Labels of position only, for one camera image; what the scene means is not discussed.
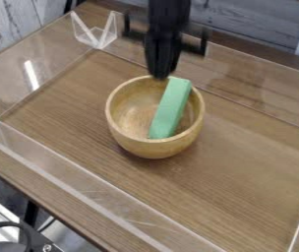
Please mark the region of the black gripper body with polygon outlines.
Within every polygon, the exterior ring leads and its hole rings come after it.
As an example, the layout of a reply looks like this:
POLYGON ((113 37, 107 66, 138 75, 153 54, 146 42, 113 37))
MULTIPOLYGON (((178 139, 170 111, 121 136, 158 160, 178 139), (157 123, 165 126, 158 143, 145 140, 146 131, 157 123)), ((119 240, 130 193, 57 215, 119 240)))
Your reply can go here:
POLYGON ((148 30, 177 32, 192 36, 197 42, 182 40, 182 51, 204 55, 209 28, 189 19, 190 0, 148 0, 145 10, 130 9, 122 13, 122 35, 134 40, 143 40, 148 30))

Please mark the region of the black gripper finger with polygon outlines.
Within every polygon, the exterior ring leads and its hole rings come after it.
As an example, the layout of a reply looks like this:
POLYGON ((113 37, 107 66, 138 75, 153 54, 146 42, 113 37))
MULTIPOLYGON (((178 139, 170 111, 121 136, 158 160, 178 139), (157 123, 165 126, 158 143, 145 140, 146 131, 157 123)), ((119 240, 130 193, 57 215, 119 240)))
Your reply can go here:
POLYGON ((182 50, 182 39, 178 34, 176 34, 169 40, 169 61, 168 61, 168 75, 176 70, 180 54, 182 50))
POLYGON ((148 73, 152 75, 153 78, 162 80, 164 71, 161 69, 161 63, 160 63, 158 45, 160 45, 158 39, 150 33, 146 33, 143 38, 143 52, 145 52, 148 73))

